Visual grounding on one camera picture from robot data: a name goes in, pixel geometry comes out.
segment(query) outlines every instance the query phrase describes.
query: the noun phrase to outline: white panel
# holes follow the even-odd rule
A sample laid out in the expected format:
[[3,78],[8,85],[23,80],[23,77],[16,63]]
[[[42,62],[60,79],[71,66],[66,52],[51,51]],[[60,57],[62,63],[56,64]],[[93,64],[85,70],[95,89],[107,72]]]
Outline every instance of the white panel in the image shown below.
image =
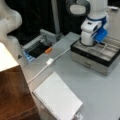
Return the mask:
[[0,43],[0,72],[17,65],[18,63],[15,61],[6,47]]
[[57,120],[72,120],[82,106],[82,102],[55,72],[35,89],[34,94]]

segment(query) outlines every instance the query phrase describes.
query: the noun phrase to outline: brown wooden floor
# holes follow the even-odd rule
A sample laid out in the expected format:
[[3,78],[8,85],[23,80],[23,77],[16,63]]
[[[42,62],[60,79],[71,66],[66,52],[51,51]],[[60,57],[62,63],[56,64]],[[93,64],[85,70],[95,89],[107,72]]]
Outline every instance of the brown wooden floor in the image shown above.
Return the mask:
[[39,120],[20,66],[0,72],[0,120]]

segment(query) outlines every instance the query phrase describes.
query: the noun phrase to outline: table surface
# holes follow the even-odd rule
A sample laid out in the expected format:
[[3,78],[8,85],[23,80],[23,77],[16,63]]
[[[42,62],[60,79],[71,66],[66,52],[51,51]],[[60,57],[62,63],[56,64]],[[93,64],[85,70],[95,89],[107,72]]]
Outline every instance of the table surface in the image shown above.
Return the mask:
[[[51,54],[42,54],[23,68],[27,81],[32,79],[52,57],[64,52],[79,38],[69,33],[53,46]],[[103,76],[71,59],[71,52],[60,57],[32,83],[31,92],[55,71],[83,102],[81,114],[85,120],[118,120],[120,117],[120,64],[108,76]]]

